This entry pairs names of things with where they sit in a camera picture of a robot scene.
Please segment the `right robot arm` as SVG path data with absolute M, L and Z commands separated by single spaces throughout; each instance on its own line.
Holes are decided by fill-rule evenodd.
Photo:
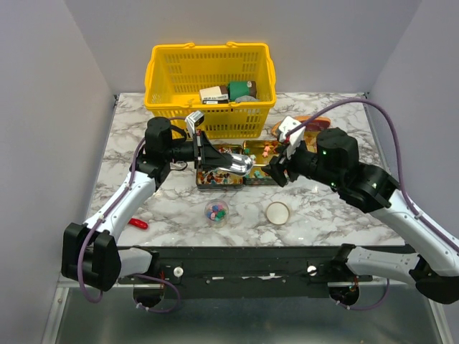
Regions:
M 280 186 L 304 176 L 324 185 L 339 198 L 394 230 L 412 248 L 408 254 L 343 245 L 331 261 L 331 275 L 340 281 L 352 275 L 372 275 L 413 285 L 441 304 L 458 301 L 458 239 L 424 215 L 401 184 L 384 169 L 360 162 L 355 138 L 339 128 L 316 139 L 308 151 L 302 130 L 292 135 L 277 129 L 278 154 L 262 170 Z

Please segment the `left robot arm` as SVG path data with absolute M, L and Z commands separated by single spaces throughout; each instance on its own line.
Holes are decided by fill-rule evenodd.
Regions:
M 173 162 L 192 162 L 196 167 L 245 172 L 236 154 L 219 152 L 204 132 L 191 140 L 174 139 L 177 127 L 168 118 L 147 122 L 143 140 L 135 150 L 125 181 L 109 201 L 82 224 L 71 223 L 63 237 L 62 275 L 107 292 L 119 278 L 135 275 L 144 283 L 159 273 L 153 252 L 142 248 L 119 249 L 118 240 L 138 208 L 166 180 Z

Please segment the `metal scoop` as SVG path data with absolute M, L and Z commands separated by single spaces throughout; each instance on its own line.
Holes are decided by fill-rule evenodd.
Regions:
M 251 157 L 236 153 L 229 153 L 229 165 L 221 167 L 222 171 L 226 171 L 238 176 L 246 176 L 250 173 L 254 166 L 254 161 Z

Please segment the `tin of star candies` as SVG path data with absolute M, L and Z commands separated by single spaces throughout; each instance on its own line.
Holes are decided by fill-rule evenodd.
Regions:
M 253 161 L 251 171 L 244 177 L 247 186 L 275 186 L 277 183 L 270 175 L 262 170 L 269 164 L 270 159 L 277 154 L 278 142 L 274 140 L 246 140 L 243 153 Z

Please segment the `tin of lollipops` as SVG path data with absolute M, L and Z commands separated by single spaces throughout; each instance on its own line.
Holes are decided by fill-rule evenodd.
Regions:
M 220 153 L 242 153 L 241 145 L 217 144 L 215 148 Z M 239 190 L 244 186 L 244 178 L 219 169 L 197 170 L 196 185 L 200 191 Z

